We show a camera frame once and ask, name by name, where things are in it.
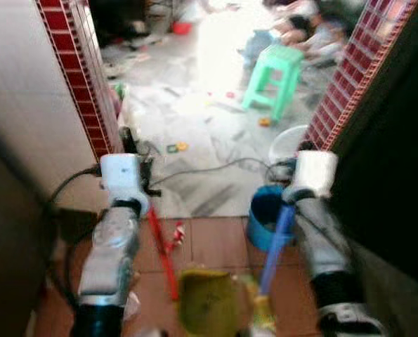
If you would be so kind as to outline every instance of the dark wall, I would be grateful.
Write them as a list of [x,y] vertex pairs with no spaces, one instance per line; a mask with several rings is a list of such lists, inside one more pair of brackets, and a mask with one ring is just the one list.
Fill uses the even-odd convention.
[[0,336],[22,336],[37,301],[44,279],[39,214],[34,193],[0,159]]
[[418,279],[418,11],[334,151],[347,232]]

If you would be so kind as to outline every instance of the red tile trim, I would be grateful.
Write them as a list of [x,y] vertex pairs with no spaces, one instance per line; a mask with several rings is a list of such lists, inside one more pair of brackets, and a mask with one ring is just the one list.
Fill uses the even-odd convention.
[[356,111],[418,0],[370,0],[305,135],[330,150]]
[[82,0],[36,0],[36,3],[93,153],[100,158],[121,152],[115,110],[112,104],[107,104],[111,102],[109,88],[99,62],[93,21],[85,6],[88,3]]

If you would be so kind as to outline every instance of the wire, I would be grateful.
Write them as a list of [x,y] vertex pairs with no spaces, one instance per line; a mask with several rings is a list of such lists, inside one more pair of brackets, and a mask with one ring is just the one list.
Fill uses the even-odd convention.
[[265,162],[261,161],[260,159],[251,158],[251,157],[245,157],[245,158],[240,158],[240,159],[231,161],[230,163],[227,163],[227,164],[224,164],[224,165],[218,166],[218,167],[203,168],[203,169],[198,169],[198,170],[188,170],[188,171],[181,171],[181,172],[173,173],[170,176],[167,176],[165,178],[159,179],[158,181],[155,181],[155,182],[151,183],[150,184],[150,187],[153,187],[155,185],[158,185],[160,183],[163,183],[164,181],[169,180],[169,179],[172,179],[172,178],[174,178],[176,176],[181,176],[183,174],[195,174],[195,173],[206,173],[206,172],[219,171],[219,170],[225,169],[226,167],[235,165],[235,164],[240,163],[242,161],[248,161],[248,160],[255,161],[256,163],[259,163],[259,164],[265,166],[267,168],[266,174],[269,173],[270,167],[269,167],[269,165],[265,164]]
[[160,152],[160,150],[157,148],[157,146],[155,146],[155,145],[154,145],[154,143],[151,143],[149,140],[145,140],[144,142],[142,142],[142,145],[147,146],[147,147],[148,147],[148,149],[147,149],[147,150],[146,150],[146,152],[144,152],[144,153],[138,152],[138,154],[139,154],[140,156],[144,156],[144,157],[149,156],[149,155],[150,155],[150,153],[151,153],[151,149],[153,149],[154,151],[156,151],[156,153],[157,153],[159,156],[162,156],[162,153],[161,153],[161,152]]
[[[76,172],[75,174],[71,175],[67,179],[65,179],[52,193],[48,201],[46,202],[42,212],[41,212],[41,219],[43,220],[46,215],[50,213],[52,205],[55,203],[58,195],[63,191],[63,189],[71,183],[74,179],[85,176],[86,174],[93,174],[95,176],[100,176],[100,166],[99,164],[96,164],[90,168],[86,168],[84,170],[81,170],[79,172]],[[58,273],[56,272],[55,268],[52,266],[51,260],[49,256],[47,256],[46,252],[41,250],[41,255],[43,259],[45,260],[46,264],[46,270],[48,272],[50,280],[53,282],[54,287],[57,289],[59,294],[65,299],[67,304],[76,311],[78,308],[78,302],[76,296],[73,294],[71,289],[71,282],[68,282],[65,280],[65,285],[62,284],[60,281],[60,278],[58,276]],[[68,277],[70,277],[70,271],[65,270],[65,274],[67,274]]]
[[74,179],[85,176],[86,174],[100,174],[99,171],[99,165],[95,165],[89,168],[86,168],[82,171],[76,172],[72,176],[65,179],[53,192],[53,194],[50,196],[49,200],[46,203],[46,207],[50,206],[51,204],[54,204],[55,200],[57,199],[58,195],[62,192],[62,190],[67,186],[69,183],[71,183]]
[[289,176],[291,176],[294,172],[295,167],[296,167],[296,158],[288,158],[286,160],[278,161],[277,163],[271,164],[265,172],[265,177],[266,178],[268,177],[269,173],[275,167],[287,167],[290,170]]

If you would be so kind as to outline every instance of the dustpan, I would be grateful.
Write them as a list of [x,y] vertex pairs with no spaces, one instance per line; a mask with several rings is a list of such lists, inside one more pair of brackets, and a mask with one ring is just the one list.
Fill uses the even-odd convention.
[[230,274],[184,271],[179,280],[178,316],[187,336],[234,337],[239,315]]

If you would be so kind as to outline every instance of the plastic stool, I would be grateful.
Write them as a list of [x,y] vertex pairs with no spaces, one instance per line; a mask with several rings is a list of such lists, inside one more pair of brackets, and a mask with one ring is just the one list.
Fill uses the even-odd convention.
[[[296,90],[302,59],[303,53],[290,47],[272,45],[262,51],[249,80],[242,103],[243,108],[249,108],[253,101],[269,105],[273,108],[271,119],[279,121],[285,106],[293,98]],[[282,72],[280,80],[272,78],[275,70]],[[274,98],[261,94],[268,83],[278,87]]]

